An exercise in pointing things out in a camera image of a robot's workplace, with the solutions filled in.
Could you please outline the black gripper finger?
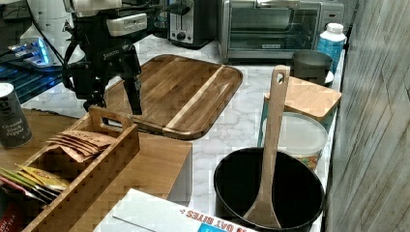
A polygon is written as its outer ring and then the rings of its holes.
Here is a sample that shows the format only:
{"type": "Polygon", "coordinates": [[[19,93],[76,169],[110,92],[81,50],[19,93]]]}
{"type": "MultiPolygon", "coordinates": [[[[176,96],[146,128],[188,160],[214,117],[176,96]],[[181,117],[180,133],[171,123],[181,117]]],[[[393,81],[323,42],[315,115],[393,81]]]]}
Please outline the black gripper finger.
{"type": "Polygon", "coordinates": [[[87,100],[84,104],[83,107],[86,111],[89,111],[89,108],[92,106],[98,106],[98,107],[102,107],[105,108],[106,107],[106,103],[105,100],[87,100]]]}
{"type": "Polygon", "coordinates": [[[141,115],[142,108],[140,104],[140,81],[135,77],[127,78],[124,80],[124,88],[132,109],[132,114],[141,115]]]}

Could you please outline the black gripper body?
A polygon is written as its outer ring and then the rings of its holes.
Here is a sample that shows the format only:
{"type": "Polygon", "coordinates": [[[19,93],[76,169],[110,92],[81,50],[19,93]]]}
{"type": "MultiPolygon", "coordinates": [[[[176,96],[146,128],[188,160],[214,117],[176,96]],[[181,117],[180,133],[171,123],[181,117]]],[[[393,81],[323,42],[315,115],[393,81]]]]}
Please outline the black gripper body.
{"type": "Polygon", "coordinates": [[[103,100],[111,77],[123,80],[141,73],[136,50],[124,36],[112,37],[107,14],[78,17],[63,65],[63,84],[82,100],[103,100]]]}

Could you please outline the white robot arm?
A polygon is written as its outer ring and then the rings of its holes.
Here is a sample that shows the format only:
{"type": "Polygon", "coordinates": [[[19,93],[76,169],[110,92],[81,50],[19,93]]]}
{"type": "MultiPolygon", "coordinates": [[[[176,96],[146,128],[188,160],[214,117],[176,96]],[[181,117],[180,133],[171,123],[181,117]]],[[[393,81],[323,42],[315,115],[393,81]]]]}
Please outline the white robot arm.
{"type": "Polygon", "coordinates": [[[105,107],[104,93],[119,76],[134,115],[142,113],[134,44],[148,32],[148,8],[125,7],[122,0],[24,0],[32,25],[21,36],[41,48],[36,66],[57,66],[63,84],[84,107],[105,107]]]}

